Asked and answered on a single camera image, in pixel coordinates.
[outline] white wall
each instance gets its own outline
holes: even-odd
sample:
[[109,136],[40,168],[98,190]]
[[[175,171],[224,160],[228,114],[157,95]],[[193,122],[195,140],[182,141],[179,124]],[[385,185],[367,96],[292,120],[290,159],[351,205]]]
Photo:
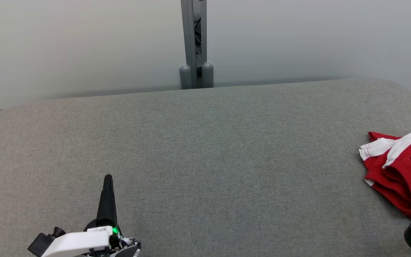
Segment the white wall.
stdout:
[[207,0],[215,86],[367,76],[411,90],[411,1]]
[[180,0],[0,0],[0,109],[180,89]]

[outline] red cloth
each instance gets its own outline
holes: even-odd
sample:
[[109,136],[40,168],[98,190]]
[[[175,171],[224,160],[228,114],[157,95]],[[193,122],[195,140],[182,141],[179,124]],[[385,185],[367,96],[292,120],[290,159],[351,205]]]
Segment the red cloth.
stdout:
[[[391,140],[401,138],[376,132],[369,132],[369,137],[372,142],[379,138]],[[383,168],[388,162],[390,150],[391,148],[379,156],[370,156],[364,160],[364,165],[369,170],[365,179],[373,189],[411,218],[411,143],[403,148],[389,166]]]

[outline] red and white garment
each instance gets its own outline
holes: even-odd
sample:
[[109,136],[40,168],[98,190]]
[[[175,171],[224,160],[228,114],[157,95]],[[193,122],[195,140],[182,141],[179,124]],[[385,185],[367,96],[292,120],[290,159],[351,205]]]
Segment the red and white garment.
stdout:
[[403,137],[369,132],[371,143],[359,154],[368,169],[365,181],[411,218],[411,133]]

